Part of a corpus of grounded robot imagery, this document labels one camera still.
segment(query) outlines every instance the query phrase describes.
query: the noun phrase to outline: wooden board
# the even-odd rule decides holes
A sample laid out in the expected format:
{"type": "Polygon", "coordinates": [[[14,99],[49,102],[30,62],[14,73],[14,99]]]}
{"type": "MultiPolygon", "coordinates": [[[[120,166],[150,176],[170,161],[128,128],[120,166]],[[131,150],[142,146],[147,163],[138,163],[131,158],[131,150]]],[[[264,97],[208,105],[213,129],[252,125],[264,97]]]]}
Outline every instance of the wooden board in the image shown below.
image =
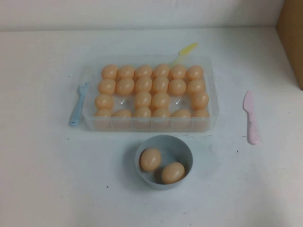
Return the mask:
{"type": "Polygon", "coordinates": [[[276,27],[303,90],[303,0],[285,0],[276,27]]]}

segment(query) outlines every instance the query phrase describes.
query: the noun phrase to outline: fork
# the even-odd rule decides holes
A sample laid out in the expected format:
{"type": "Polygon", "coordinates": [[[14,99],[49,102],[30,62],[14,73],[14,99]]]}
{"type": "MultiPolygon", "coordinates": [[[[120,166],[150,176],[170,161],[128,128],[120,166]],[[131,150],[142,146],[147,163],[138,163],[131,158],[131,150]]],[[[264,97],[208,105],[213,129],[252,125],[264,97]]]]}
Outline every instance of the fork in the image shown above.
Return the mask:
{"type": "Polygon", "coordinates": [[[83,108],[84,99],[89,88],[88,82],[81,84],[78,89],[79,99],[74,112],[71,115],[70,126],[77,126],[80,123],[81,112],[83,108]]]}

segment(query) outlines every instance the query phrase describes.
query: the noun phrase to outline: plastic tray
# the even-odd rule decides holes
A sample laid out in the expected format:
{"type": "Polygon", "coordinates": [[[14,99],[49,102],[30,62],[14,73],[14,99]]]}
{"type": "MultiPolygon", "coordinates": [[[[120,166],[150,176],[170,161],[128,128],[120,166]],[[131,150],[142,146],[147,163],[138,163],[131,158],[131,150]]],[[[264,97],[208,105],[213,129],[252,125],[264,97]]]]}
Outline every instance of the plastic tray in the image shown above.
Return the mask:
{"type": "MultiPolygon", "coordinates": [[[[101,71],[108,64],[116,64],[121,67],[126,64],[133,65],[135,68],[143,64],[149,64],[153,68],[161,63],[170,63],[176,57],[164,55],[136,55],[136,56],[105,56],[98,58],[93,62],[91,69],[92,75],[88,75],[89,90],[87,92],[83,116],[88,127],[93,131],[182,131],[182,132],[203,132],[214,127],[219,115],[217,94],[214,83],[212,63],[208,57],[187,56],[181,62],[187,68],[192,65],[200,65],[204,69],[204,78],[206,92],[209,95],[207,110],[210,114],[208,118],[180,119],[180,118],[102,118],[95,117],[96,107],[94,100],[99,95],[98,83],[102,80],[101,71]]],[[[131,96],[113,96],[113,113],[118,109],[128,108],[134,112],[134,95],[131,96]]],[[[180,108],[186,108],[190,111],[190,100],[187,96],[171,97],[169,110],[173,113],[180,108]]]]}

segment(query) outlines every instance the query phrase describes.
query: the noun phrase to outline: bowl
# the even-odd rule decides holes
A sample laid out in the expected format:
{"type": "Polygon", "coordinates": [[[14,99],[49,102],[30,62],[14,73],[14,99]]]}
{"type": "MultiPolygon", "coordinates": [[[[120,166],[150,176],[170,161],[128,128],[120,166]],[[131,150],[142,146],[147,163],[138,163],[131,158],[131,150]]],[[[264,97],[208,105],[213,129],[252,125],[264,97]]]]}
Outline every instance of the bowl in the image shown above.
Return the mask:
{"type": "Polygon", "coordinates": [[[154,136],[146,140],[138,148],[135,155],[135,165],[139,175],[152,188],[167,190],[181,184],[193,166],[193,155],[185,142],[169,135],[154,136]],[[161,153],[161,164],[154,172],[145,172],[140,167],[141,154],[148,148],[157,148],[161,153]],[[180,162],[185,168],[185,177],[172,184],[164,184],[161,179],[162,170],[172,162],[180,162]]]}

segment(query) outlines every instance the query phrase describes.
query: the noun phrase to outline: plastic egg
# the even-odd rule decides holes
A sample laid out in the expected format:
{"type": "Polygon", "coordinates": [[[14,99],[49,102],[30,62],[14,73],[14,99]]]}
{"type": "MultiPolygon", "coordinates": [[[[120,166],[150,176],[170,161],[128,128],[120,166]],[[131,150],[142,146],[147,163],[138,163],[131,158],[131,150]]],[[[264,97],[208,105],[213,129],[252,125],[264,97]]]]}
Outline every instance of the plastic egg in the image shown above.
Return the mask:
{"type": "Polygon", "coordinates": [[[194,79],[188,83],[187,92],[189,95],[199,91],[205,91],[205,82],[202,79],[194,79]]]}
{"type": "Polygon", "coordinates": [[[169,79],[167,77],[157,77],[152,83],[152,90],[155,93],[167,92],[169,87],[169,79]]]}
{"type": "Polygon", "coordinates": [[[166,118],[170,117],[168,108],[159,108],[152,113],[152,117],[166,118]]]}
{"type": "Polygon", "coordinates": [[[205,109],[199,109],[194,111],[192,117],[202,117],[202,118],[209,117],[209,112],[205,109]]]}
{"type": "Polygon", "coordinates": [[[182,79],[173,79],[169,83],[169,92],[174,96],[181,96],[186,92],[186,83],[182,79]]]}
{"type": "Polygon", "coordinates": [[[201,79],[203,77],[203,68],[198,65],[190,67],[186,72],[186,77],[189,80],[201,79]]]}
{"type": "Polygon", "coordinates": [[[146,149],[140,157],[140,166],[146,172],[156,170],[161,164],[161,153],[156,148],[146,149]]]}
{"type": "Polygon", "coordinates": [[[110,109],[98,109],[95,112],[95,117],[110,117],[112,115],[112,111],[110,109]]]}
{"type": "Polygon", "coordinates": [[[158,65],[152,75],[154,77],[168,77],[169,75],[169,65],[168,64],[161,64],[161,65],[158,65]]]}
{"type": "Polygon", "coordinates": [[[186,109],[179,109],[176,110],[171,117],[181,117],[181,118],[190,118],[191,114],[189,110],[186,109]]]}
{"type": "Polygon", "coordinates": [[[156,109],[152,115],[152,117],[156,118],[161,118],[161,119],[154,119],[152,126],[154,129],[164,129],[168,126],[169,124],[169,117],[170,117],[170,112],[168,108],[159,108],[156,109]]]}
{"type": "Polygon", "coordinates": [[[103,68],[101,76],[103,79],[116,79],[118,74],[118,67],[116,65],[107,65],[103,68]]]}
{"type": "Polygon", "coordinates": [[[95,106],[97,109],[111,109],[113,108],[114,101],[112,96],[101,94],[95,98],[95,106]]]}
{"type": "Polygon", "coordinates": [[[117,110],[113,117],[132,117],[132,113],[127,109],[117,110]]]}
{"type": "Polygon", "coordinates": [[[98,84],[98,90],[101,94],[112,95],[116,89],[116,82],[113,79],[103,79],[98,84]]]}
{"type": "Polygon", "coordinates": [[[134,106],[136,109],[143,106],[149,107],[151,101],[152,101],[151,94],[147,91],[141,91],[137,93],[134,98],[134,106]]]}
{"type": "Polygon", "coordinates": [[[151,77],[151,76],[152,76],[152,67],[150,65],[142,65],[139,68],[137,68],[135,72],[136,78],[151,77]]]}
{"type": "Polygon", "coordinates": [[[156,93],[151,100],[151,106],[155,109],[167,108],[170,103],[170,96],[165,92],[156,93]]]}
{"type": "Polygon", "coordinates": [[[173,162],[163,169],[161,177],[165,184],[178,182],[185,177],[185,168],[181,163],[173,162]]]}
{"type": "Polygon", "coordinates": [[[118,71],[118,79],[134,78],[135,69],[131,65],[124,65],[118,71]]]}
{"type": "Polygon", "coordinates": [[[112,111],[110,109],[98,109],[94,115],[95,117],[98,117],[94,120],[96,130],[107,128],[110,124],[111,115],[112,111]]]}
{"type": "Polygon", "coordinates": [[[176,65],[170,70],[169,75],[172,79],[184,79],[186,68],[183,65],[176,65]]]}
{"type": "Polygon", "coordinates": [[[150,92],[152,89],[152,79],[150,77],[141,77],[137,80],[135,85],[135,91],[147,91],[150,92]]]}
{"type": "Polygon", "coordinates": [[[114,129],[127,129],[131,125],[132,113],[127,109],[117,110],[113,114],[112,124],[114,129]]]}
{"type": "Polygon", "coordinates": [[[116,91],[118,95],[127,96],[130,95],[134,90],[134,80],[125,78],[117,83],[116,91]]]}
{"type": "Polygon", "coordinates": [[[134,117],[149,118],[151,117],[151,115],[151,110],[145,106],[136,109],[136,111],[134,112],[134,117]]]}
{"type": "Polygon", "coordinates": [[[197,92],[191,96],[191,106],[194,110],[204,109],[209,101],[208,94],[206,92],[197,92]]]}

